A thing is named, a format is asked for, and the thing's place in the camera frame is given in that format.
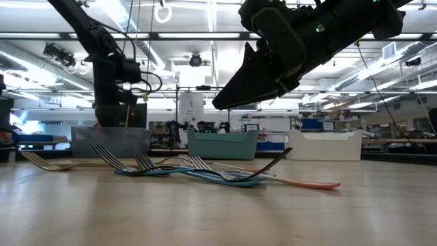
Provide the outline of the black panel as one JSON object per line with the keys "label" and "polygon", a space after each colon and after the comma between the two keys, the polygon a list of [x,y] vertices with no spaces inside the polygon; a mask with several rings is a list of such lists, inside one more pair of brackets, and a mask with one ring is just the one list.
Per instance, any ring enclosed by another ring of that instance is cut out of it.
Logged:
{"label": "black panel", "polygon": [[10,114],[13,106],[13,99],[0,97],[0,128],[10,125]]}

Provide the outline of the white cylindrical machine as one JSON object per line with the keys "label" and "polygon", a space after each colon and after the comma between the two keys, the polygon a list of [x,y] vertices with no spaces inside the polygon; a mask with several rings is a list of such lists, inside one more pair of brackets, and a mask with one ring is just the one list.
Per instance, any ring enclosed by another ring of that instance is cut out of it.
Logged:
{"label": "white cylindrical machine", "polygon": [[178,100],[178,121],[196,126],[203,120],[204,97],[201,93],[184,92]]}

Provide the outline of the teal plastic bin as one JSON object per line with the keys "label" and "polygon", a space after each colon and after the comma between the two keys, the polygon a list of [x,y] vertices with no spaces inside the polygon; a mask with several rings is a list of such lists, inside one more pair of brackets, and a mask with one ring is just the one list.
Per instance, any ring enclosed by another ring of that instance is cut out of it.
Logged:
{"label": "teal plastic bin", "polygon": [[188,153],[203,159],[253,160],[257,148],[257,131],[245,133],[196,133],[186,130]]}

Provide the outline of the grey translucent plastic bin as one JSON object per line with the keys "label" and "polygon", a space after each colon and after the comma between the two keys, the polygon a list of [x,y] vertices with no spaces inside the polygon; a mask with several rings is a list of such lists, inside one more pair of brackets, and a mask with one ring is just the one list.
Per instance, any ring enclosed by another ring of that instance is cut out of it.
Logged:
{"label": "grey translucent plastic bin", "polygon": [[72,126],[72,156],[97,158],[91,145],[99,144],[117,158],[132,158],[134,151],[149,151],[151,136],[152,132],[145,128]]}

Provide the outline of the orange-handled silver fork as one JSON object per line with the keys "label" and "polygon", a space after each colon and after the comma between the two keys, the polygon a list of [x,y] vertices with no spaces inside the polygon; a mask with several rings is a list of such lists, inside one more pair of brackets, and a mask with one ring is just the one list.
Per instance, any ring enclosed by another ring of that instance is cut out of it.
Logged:
{"label": "orange-handled silver fork", "polygon": [[204,168],[204,169],[212,169],[210,165],[217,165],[221,167],[228,167],[230,169],[245,171],[245,172],[258,172],[258,169],[251,169],[251,168],[244,168],[244,167],[237,167],[233,165],[226,165],[222,163],[205,163],[201,158],[195,157],[195,156],[189,156],[187,154],[180,154],[180,158],[184,161],[184,163],[187,166],[192,167],[198,167],[198,168]]}
{"label": "orange-handled silver fork", "polygon": [[[236,170],[238,172],[242,172],[243,174],[255,174],[252,172],[245,172]],[[331,183],[321,183],[321,182],[303,182],[298,180],[290,180],[285,178],[278,178],[276,176],[269,176],[264,174],[263,172],[259,174],[259,176],[267,178],[268,180],[273,180],[275,182],[281,182],[283,184],[292,185],[295,187],[303,187],[303,188],[309,188],[309,189],[322,189],[322,190],[329,190],[339,187],[341,184],[338,182],[331,182]]]}

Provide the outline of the white plastic bin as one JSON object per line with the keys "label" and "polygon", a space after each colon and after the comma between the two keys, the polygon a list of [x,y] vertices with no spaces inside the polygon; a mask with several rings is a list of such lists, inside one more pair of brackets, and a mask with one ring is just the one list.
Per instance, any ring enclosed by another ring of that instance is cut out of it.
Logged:
{"label": "white plastic bin", "polygon": [[284,133],[284,145],[292,148],[286,158],[294,161],[359,161],[362,130],[348,133]]}

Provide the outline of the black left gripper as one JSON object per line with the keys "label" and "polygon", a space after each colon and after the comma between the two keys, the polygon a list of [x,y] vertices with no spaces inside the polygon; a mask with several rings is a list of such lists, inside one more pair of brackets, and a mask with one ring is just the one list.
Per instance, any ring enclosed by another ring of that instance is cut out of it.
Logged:
{"label": "black left gripper", "polygon": [[94,108],[101,126],[119,126],[120,103],[136,105],[137,97],[117,85],[117,64],[122,59],[94,59]]}

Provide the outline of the black ceiling spotlights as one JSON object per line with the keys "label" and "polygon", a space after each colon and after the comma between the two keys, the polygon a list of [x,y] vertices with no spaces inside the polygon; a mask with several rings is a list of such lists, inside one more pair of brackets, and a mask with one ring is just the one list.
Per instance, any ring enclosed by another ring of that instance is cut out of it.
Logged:
{"label": "black ceiling spotlights", "polygon": [[74,54],[56,46],[53,43],[46,43],[42,53],[49,58],[53,58],[64,67],[72,68],[76,66]]}

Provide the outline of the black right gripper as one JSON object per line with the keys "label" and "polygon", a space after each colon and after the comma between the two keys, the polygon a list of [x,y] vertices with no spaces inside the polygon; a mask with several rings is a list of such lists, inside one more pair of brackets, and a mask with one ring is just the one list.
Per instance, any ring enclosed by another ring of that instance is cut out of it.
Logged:
{"label": "black right gripper", "polygon": [[223,110],[281,97],[338,53],[338,0],[317,7],[263,8],[251,17],[261,38],[246,43],[241,67],[214,98]]}

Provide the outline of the black monitor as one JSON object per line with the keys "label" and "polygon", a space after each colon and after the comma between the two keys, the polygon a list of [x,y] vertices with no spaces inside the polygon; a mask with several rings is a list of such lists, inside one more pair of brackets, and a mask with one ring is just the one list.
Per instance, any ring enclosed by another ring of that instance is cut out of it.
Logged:
{"label": "black monitor", "polygon": [[119,115],[119,126],[146,128],[147,127],[147,104],[135,106],[121,105]]}

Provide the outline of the white ceiling vent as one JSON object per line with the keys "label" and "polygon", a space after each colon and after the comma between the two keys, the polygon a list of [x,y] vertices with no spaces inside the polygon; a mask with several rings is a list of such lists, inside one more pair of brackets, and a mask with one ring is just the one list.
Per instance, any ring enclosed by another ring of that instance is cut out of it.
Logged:
{"label": "white ceiling vent", "polygon": [[391,42],[382,48],[382,56],[384,60],[395,57],[396,53],[397,53],[396,42]]}

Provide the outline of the blue storage bins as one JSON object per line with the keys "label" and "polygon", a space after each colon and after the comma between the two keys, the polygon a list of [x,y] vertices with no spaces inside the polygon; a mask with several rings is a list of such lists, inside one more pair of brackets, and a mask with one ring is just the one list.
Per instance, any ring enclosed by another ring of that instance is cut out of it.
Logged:
{"label": "blue storage bins", "polygon": [[335,123],[329,120],[317,118],[303,118],[301,121],[301,131],[334,131]]}

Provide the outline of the wooden workbench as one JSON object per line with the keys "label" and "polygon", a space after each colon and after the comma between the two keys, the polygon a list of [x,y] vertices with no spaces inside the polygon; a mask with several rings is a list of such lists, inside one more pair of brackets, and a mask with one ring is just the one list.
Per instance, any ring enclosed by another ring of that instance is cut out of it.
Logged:
{"label": "wooden workbench", "polygon": [[362,144],[437,144],[437,139],[362,139]]}

